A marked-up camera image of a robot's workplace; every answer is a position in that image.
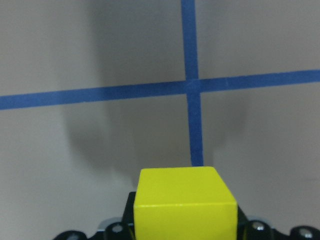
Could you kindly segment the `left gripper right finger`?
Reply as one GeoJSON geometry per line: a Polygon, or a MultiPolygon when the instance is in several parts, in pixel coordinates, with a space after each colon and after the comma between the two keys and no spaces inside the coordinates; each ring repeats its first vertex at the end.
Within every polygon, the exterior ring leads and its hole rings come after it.
{"type": "Polygon", "coordinates": [[[248,218],[245,213],[241,209],[240,206],[237,207],[237,240],[243,240],[244,230],[246,224],[248,222],[248,218]]]}

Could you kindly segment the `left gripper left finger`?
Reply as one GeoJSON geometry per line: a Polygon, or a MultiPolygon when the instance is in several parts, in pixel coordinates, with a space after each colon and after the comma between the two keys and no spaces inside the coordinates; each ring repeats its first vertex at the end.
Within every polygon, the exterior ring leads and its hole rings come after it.
{"type": "Polygon", "coordinates": [[[135,240],[135,224],[134,224],[134,201],[136,192],[132,191],[128,194],[127,201],[125,204],[124,212],[122,215],[121,223],[125,228],[128,240],[135,240]]]}

